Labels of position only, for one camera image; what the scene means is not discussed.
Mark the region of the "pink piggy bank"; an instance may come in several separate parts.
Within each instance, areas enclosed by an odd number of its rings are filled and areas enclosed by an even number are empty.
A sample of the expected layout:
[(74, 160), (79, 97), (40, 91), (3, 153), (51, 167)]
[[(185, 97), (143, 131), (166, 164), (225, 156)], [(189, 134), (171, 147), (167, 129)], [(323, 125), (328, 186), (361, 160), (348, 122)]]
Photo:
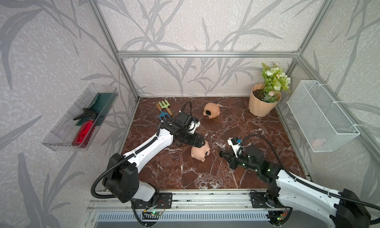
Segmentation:
[(191, 149), (191, 157), (202, 162), (206, 160), (206, 157), (209, 156), (210, 153), (211, 153), (211, 149), (207, 141), (205, 142), (204, 146), (200, 148), (192, 147)]

